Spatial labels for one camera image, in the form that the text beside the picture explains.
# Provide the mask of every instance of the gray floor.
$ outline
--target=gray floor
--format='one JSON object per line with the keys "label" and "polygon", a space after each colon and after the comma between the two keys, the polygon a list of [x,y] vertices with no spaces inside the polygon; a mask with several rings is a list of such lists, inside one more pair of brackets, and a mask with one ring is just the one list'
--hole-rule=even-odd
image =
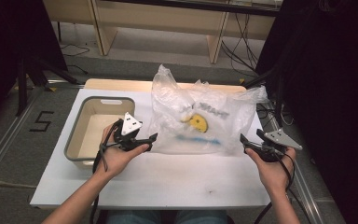
{"label": "gray floor", "polygon": [[[237,41],[238,39],[234,38],[225,39],[231,48],[234,48]],[[263,48],[263,41],[252,40],[251,43],[255,54],[258,55]],[[66,44],[74,44],[89,48],[89,52],[84,54],[65,57],[67,64],[77,65],[88,71],[85,75],[79,69],[70,67],[70,71],[79,79],[105,77],[151,80],[161,63],[172,69],[177,81],[194,82],[200,78],[211,83],[238,84],[241,78],[245,81],[252,79],[251,76],[235,72],[232,66],[242,72],[246,72],[247,69],[237,63],[231,64],[231,60],[223,52],[220,53],[217,64],[210,64],[206,39],[203,35],[120,29],[109,55],[102,57],[98,53],[92,27],[66,23],[62,24],[61,44],[63,47]],[[238,53],[245,58],[245,51],[240,49]],[[76,54],[82,51],[83,49],[72,46],[62,50],[64,54]],[[49,78],[59,79],[53,75]],[[7,183],[6,185],[0,183],[0,223],[38,223],[50,213],[49,210],[31,207],[29,201],[48,163],[76,94],[77,89],[68,88],[43,91],[34,104],[15,141],[0,162],[0,181]],[[15,119],[17,96],[17,91],[11,91],[0,108],[0,141],[4,131]],[[44,115],[44,118],[51,121],[48,130],[30,132],[31,129],[41,128],[34,123],[41,111],[54,112]],[[260,112],[259,116],[264,117],[263,112]],[[261,121],[266,131],[272,130],[268,118]],[[305,147],[303,151],[297,153],[297,162],[324,223],[345,223],[317,166],[310,162],[307,146],[296,128],[296,122],[290,126],[285,125],[284,130]],[[294,207],[301,221],[307,223],[296,202]],[[263,207],[253,207],[228,210],[228,214],[237,224],[253,223],[262,209]],[[87,223],[87,218],[86,215],[82,223]],[[274,220],[272,211],[269,211],[262,223],[275,223]]]}

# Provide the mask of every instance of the human hand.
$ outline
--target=human hand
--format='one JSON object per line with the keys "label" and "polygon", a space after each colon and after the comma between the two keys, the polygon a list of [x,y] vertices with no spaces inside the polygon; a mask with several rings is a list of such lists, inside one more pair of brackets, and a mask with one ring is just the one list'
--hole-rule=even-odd
{"label": "human hand", "polygon": [[[263,161],[256,152],[250,148],[246,148],[246,153],[257,165],[258,173],[260,175],[261,183],[263,183],[268,194],[271,196],[273,193],[285,193],[286,186],[289,178],[286,172],[283,170],[279,162],[265,162]],[[292,147],[288,147],[286,154],[293,160],[296,158],[296,151]],[[293,172],[293,164],[290,158],[283,156],[283,164],[286,166],[290,174]]]}
{"label": "human hand", "polygon": [[[103,129],[103,137],[101,143],[105,140],[106,136],[109,134],[112,125],[107,126]],[[110,134],[108,143],[113,143],[113,133]],[[103,154],[104,159],[107,163],[107,171],[104,170],[103,160],[100,160],[95,174],[102,175],[107,180],[112,179],[114,176],[120,174],[127,164],[136,156],[142,154],[149,148],[148,144],[144,144],[136,147],[130,151],[123,151],[117,147],[109,147]]]}

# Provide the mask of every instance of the white table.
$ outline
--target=white table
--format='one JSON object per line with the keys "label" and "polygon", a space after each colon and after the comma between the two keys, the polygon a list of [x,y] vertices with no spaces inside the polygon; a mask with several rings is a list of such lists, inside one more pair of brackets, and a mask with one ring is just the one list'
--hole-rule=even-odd
{"label": "white table", "polygon": [[[145,90],[150,90],[149,84],[144,83]],[[91,94],[123,94],[134,99],[141,96],[150,99],[150,92],[142,90],[79,92],[31,200],[32,206],[57,207],[91,176],[91,169],[78,168],[63,153],[83,99]],[[136,103],[135,117],[144,122],[137,136],[139,139],[146,137],[151,111],[151,104],[147,101]],[[257,116],[247,137],[259,143],[261,140],[255,134],[256,129],[261,129]],[[131,161],[101,191],[99,206],[103,209],[228,209],[265,205],[268,202],[269,196],[259,180],[254,162],[243,154],[243,150],[239,150],[230,156],[144,153]]]}

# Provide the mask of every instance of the jeans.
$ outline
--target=jeans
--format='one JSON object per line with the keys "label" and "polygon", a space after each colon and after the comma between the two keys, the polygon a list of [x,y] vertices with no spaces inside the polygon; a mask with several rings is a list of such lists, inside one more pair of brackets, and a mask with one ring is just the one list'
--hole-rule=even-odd
{"label": "jeans", "polygon": [[[108,224],[160,224],[159,211],[123,210],[109,211]],[[178,211],[175,224],[227,224],[224,210],[183,210]]]}

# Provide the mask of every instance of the plastic bag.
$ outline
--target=plastic bag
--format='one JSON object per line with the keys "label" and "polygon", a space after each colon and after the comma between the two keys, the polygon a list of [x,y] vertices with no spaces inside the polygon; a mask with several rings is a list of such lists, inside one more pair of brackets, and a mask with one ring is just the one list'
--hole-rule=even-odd
{"label": "plastic bag", "polygon": [[247,134],[257,103],[268,100],[264,87],[225,93],[197,81],[181,89],[161,65],[153,79],[149,133],[158,133],[153,152],[206,154],[229,152]]}

